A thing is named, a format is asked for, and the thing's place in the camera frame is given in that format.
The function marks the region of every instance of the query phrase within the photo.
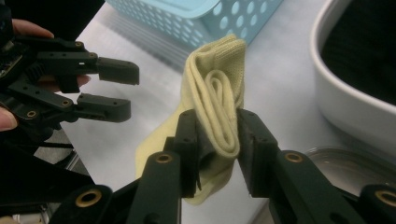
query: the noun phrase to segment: yellow cloth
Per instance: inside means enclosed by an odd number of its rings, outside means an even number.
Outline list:
[[[187,59],[177,110],[136,151],[136,177],[147,158],[163,150],[166,137],[175,136],[180,113],[195,109],[197,118],[217,154],[200,169],[202,190],[188,203],[202,203],[231,177],[239,153],[236,108],[243,106],[246,43],[235,35],[203,45]]]

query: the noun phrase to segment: yellow sock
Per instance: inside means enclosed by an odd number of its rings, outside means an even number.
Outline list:
[[[136,151],[136,177],[143,173],[147,158],[163,150],[166,137],[175,136],[180,113],[194,109],[216,150],[209,165],[200,169],[202,190],[188,203],[202,203],[231,177],[239,153],[236,108],[244,102],[246,43],[235,35],[203,45],[186,61],[181,99],[176,111]]]

